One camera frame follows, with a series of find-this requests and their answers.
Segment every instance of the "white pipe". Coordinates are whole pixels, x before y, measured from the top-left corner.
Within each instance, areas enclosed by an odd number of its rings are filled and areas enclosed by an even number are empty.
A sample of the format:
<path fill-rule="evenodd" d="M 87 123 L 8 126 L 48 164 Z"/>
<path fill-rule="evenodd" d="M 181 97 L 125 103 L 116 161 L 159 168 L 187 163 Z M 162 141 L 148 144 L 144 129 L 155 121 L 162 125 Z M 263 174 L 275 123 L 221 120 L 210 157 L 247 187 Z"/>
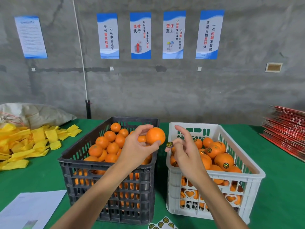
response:
<path fill-rule="evenodd" d="M 78 41 L 79 41 L 79 47 L 81 49 L 81 37 L 79 35 L 79 29 L 78 29 L 78 22 L 77 22 L 77 15 L 75 10 L 75 3 L 73 1 L 73 8 L 74 8 L 74 14 L 75 14 L 75 21 L 76 21 L 76 28 L 77 28 L 77 34 L 78 34 Z M 84 73 L 84 82 L 85 82 L 85 92 L 86 92 L 86 100 L 88 100 L 88 93 L 87 93 L 87 84 L 86 84 L 86 75 L 85 75 L 85 66 L 84 66 L 84 58 L 83 58 L 83 50 L 81 49 L 81 63 L 83 65 L 83 73 Z"/>

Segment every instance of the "pile of yellow netting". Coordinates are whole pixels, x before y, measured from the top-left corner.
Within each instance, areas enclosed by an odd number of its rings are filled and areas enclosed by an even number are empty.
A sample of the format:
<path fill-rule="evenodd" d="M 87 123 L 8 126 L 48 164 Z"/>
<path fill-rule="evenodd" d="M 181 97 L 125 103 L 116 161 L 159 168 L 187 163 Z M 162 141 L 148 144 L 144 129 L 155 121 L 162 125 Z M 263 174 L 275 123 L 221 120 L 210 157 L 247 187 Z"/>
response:
<path fill-rule="evenodd" d="M 6 124 L 0 129 L 0 171 L 27 167 L 26 158 L 45 156 L 49 149 L 56 150 L 69 136 L 75 137 L 81 130 L 72 125 L 68 129 L 44 125 L 30 130 Z"/>

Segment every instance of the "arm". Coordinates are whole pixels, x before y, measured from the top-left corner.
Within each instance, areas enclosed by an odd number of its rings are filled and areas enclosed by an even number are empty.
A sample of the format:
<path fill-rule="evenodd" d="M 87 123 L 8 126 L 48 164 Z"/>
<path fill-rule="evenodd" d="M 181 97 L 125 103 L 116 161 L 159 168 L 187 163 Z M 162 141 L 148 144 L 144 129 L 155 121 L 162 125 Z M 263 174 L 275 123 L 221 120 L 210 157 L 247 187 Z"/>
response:
<path fill-rule="evenodd" d="M 189 131 L 178 125 L 175 128 L 184 135 L 185 140 L 177 138 L 173 141 L 176 148 L 174 157 L 182 173 L 203 196 L 217 227 L 219 229 L 247 229 L 248 226 L 209 177 Z"/>
<path fill-rule="evenodd" d="M 93 226 L 107 201 L 120 183 L 154 151 L 160 141 L 151 146 L 138 142 L 152 125 L 140 125 L 129 135 L 119 159 L 80 199 L 51 227 L 51 229 L 89 229 Z"/>

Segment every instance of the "plastic crate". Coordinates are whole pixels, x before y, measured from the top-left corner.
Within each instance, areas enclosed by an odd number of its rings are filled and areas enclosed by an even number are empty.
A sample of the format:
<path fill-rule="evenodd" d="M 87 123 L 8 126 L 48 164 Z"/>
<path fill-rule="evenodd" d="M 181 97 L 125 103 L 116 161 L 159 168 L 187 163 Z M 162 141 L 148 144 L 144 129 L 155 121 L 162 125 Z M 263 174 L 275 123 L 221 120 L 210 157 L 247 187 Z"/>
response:
<path fill-rule="evenodd" d="M 98 171 L 106 171 L 113 165 L 113 163 L 89 162 L 83 159 L 89 156 L 88 149 L 95 144 L 95 140 L 110 130 L 111 124 L 115 122 L 129 132 L 142 124 L 159 126 L 157 118 L 111 117 L 62 153 L 58 161 L 71 205 L 101 178 L 102 175 L 96 174 Z M 157 151 L 153 153 L 150 164 L 140 165 L 132 172 L 132 175 L 125 178 L 108 200 L 97 220 L 128 224 L 151 222 L 155 205 L 156 159 Z"/>
<path fill-rule="evenodd" d="M 233 197 L 234 201 L 230 202 L 230 204 L 234 207 L 244 222 L 248 224 L 250 222 L 250 213 L 260 187 L 261 180 L 266 176 L 265 172 L 244 152 L 240 146 L 238 146 L 238 144 L 220 125 L 172 122 L 169 125 L 168 141 L 173 141 L 177 137 L 183 139 L 183 135 L 175 129 L 175 125 L 180 125 L 186 128 L 193 138 L 203 140 L 205 137 L 210 137 L 213 139 L 213 141 L 222 141 L 226 145 L 227 153 L 232 155 L 235 165 L 239 167 L 243 173 L 211 170 L 208 170 L 207 172 L 212 179 L 229 181 L 229 186 L 218 185 L 218 187 L 225 197 L 232 195 L 231 197 Z M 205 202 L 201 200 L 201 196 L 195 195 L 194 190 L 196 190 L 196 188 L 192 184 L 189 185 L 188 181 L 186 184 L 181 182 L 181 170 L 179 167 L 173 167 L 170 165 L 170 153 L 167 153 L 166 165 L 168 167 L 166 198 L 167 210 L 170 213 L 177 215 L 213 219 Z M 237 191 L 231 191 L 230 187 L 233 181 L 235 181 L 234 183 L 236 183 L 238 187 L 241 186 L 243 190 L 241 188 L 236 188 Z M 184 191 L 184 193 L 189 191 L 193 192 L 194 194 L 189 193 L 189 195 L 192 194 L 191 197 L 185 195 L 185 198 L 183 198 L 180 195 L 181 189 Z M 240 205 L 235 204 L 238 198 L 241 200 Z"/>

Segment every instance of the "white plastic crate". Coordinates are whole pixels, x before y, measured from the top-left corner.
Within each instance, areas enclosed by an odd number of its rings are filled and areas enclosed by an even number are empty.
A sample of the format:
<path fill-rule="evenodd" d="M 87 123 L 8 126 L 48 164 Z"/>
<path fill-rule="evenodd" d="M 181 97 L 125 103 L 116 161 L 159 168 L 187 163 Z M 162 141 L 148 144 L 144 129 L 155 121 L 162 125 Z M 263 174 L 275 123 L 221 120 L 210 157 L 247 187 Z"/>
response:
<path fill-rule="evenodd" d="M 224 194 L 229 194 L 234 198 L 230 204 L 237 211 L 239 216 L 246 224 L 250 223 L 250 213 L 261 184 L 261 180 L 266 176 L 265 172 L 245 153 L 245 151 L 238 146 L 238 144 L 230 137 L 230 135 L 216 124 L 196 124 L 196 123 L 178 123 L 171 122 L 169 125 L 168 141 L 173 141 L 177 137 L 183 139 L 183 135 L 175 129 L 175 125 L 180 125 L 186 128 L 193 138 L 203 140 L 205 137 L 213 139 L 213 141 L 222 141 L 226 145 L 227 153 L 234 158 L 235 165 L 239 167 L 243 173 L 231 173 L 208 170 L 208 174 L 212 179 L 223 179 L 229 181 L 228 186 L 219 185 L 218 187 Z M 170 153 L 167 153 L 166 165 L 168 167 L 167 178 L 167 198 L 166 208 L 172 214 L 186 215 L 191 217 L 213 219 L 211 213 L 208 211 L 206 204 L 201 200 L 201 196 L 196 196 L 196 188 L 188 181 L 185 186 L 182 186 L 182 173 L 179 167 L 170 165 Z M 236 191 L 230 191 L 232 182 L 237 183 L 242 189 L 236 188 Z M 184 193 L 186 191 L 193 192 L 193 196 L 185 198 L 180 196 L 181 189 Z M 234 202 L 240 198 L 241 204 L 236 205 Z M 180 201 L 184 203 L 184 207 L 180 206 Z"/>

